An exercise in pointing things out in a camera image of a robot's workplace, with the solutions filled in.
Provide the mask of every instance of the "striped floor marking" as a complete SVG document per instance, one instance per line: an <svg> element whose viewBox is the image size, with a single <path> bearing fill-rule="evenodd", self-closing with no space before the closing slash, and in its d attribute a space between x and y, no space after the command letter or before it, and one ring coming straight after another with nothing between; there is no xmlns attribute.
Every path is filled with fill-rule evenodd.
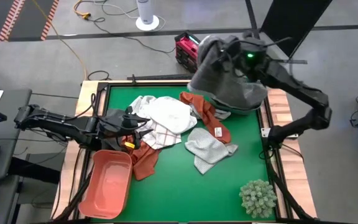
<svg viewBox="0 0 358 224"><path fill-rule="evenodd" d="M20 11L23 8L25 0L14 0L11 9L7 13L6 20L0 31L0 42L7 42L9 35L12 32L13 25L15 24L17 17L19 17Z"/></svg>
<svg viewBox="0 0 358 224"><path fill-rule="evenodd" d="M47 38L48 31L51 26L53 16L55 15L58 3L59 3L59 0L53 0L52 8L49 11L48 20L46 21L44 29L41 34L41 40L45 40Z"/></svg>

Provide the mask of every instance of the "concrete floor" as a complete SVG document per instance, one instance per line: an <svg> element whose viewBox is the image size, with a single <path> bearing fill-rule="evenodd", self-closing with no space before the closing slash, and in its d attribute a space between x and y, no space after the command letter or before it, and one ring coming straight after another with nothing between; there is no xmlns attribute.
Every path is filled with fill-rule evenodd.
<svg viewBox="0 0 358 224"><path fill-rule="evenodd" d="M75 0L60 1L53 23L60 34L101 33L91 23L71 11ZM124 10L135 7L134 1L109 1ZM258 26L261 26L272 0L252 0ZM243 0L155 0L155 13L164 17L163 30L218 29L244 27L250 22ZM80 7L94 17L104 16L92 3ZM126 16L107 17L101 24L111 32L137 31L134 20ZM358 25L358 1L333 1L317 26ZM173 36L139 37L152 47L171 50ZM106 70L111 78L122 80L135 74L166 75L185 73L174 54L147 50L132 40L122 38L76 39L67 43L85 61L89 71ZM356 109L358 96L358 30L312 31L295 54L308 61L295 65L294 74L305 83L322 89L330 97L333 119L324 131L307 131L300 137L311 193L322 220L358 223L358 129L351 128L349 117ZM0 88L31 88L37 93L78 96L83 74L72 53L58 40L45 42L0 43ZM308 107L289 97L294 118L302 117ZM73 114L76 100L35 96L31 103L66 114ZM42 138L22 133L23 138ZM58 152L55 143L20 142L17 152ZM49 210L25 208L20 222L44 221Z"/></svg>

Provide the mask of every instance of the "succulent plant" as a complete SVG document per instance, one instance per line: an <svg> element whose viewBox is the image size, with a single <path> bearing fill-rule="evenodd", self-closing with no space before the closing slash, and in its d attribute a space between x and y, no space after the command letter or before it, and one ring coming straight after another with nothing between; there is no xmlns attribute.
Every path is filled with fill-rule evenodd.
<svg viewBox="0 0 358 224"><path fill-rule="evenodd" d="M252 180L240 188L242 204L247 214L252 218L268 218L272 214L272 208L276 206L276 195L273 186L267 181Z"/></svg>

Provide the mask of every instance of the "orange towel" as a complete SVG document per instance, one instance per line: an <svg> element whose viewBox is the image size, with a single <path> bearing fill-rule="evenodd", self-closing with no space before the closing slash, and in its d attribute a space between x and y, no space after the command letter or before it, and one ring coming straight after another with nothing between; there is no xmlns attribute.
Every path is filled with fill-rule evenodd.
<svg viewBox="0 0 358 224"><path fill-rule="evenodd" d="M133 149L124 145L125 142L133 143L132 136L127 136L122 139L122 145L128 150L132 159L133 171L136 180L142 180L154 174L154 166L158 160L160 149L152 149L148 144L141 141L140 148Z"/></svg>
<svg viewBox="0 0 358 224"><path fill-rule="evenodd" d="M218 119L214 117L215 107L211 103L206 101L203 96L187 92L181 92L180 101L184 102L187 105L192 104L196 108L205 126L208 128L209 133L211 133L217 140L223 143L231 142L230 131ZM222 129L221 137L217 137L215 135L215 128Z"/></svg>

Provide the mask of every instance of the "orange plastic basket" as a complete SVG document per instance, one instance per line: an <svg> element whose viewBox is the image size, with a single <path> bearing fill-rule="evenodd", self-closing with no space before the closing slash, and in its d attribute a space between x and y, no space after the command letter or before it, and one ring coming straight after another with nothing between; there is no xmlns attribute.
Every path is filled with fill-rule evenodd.
<svg viewBox="0 0 358 224"><path fill-rule="evenodd" d="M100 150L85 200L78 205L88 217L112 219L125 208L131 184L132 160L125 152Z"/></svg>

